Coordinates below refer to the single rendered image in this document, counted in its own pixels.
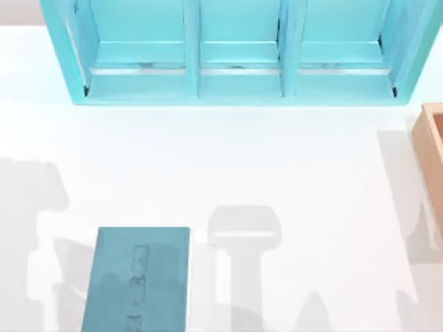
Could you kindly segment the teal book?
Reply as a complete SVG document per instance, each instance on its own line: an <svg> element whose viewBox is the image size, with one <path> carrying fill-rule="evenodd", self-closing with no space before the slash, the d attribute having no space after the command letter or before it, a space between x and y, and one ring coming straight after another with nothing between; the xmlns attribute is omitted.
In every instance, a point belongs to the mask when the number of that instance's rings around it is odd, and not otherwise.
<svg viewBox="0 0 443 332"><path fill-rule="evenodd" d="M100 227L81 332L186 332L190 229Z"/></svg>

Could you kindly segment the light blue rack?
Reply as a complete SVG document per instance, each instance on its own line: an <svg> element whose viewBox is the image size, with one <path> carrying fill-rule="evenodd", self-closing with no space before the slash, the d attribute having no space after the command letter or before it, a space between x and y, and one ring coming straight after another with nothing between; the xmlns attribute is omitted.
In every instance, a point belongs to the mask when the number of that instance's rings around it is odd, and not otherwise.
<svg viewBox="0 0 443 332"><path fill-rule="evenodd" d="M39 0L79 105L403 105L443 0Z"/></svg>

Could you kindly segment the salmon-coloured shallow box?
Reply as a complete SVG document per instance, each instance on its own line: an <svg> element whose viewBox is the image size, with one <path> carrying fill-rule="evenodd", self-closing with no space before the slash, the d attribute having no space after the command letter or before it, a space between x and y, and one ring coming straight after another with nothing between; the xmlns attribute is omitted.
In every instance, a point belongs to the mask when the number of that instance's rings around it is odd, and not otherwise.
<svg viewBox="0 0 443 332"><path fill-rule="evenodd" d="M422 104L411 138L436 224L443 232L443 102Z"/></svg>

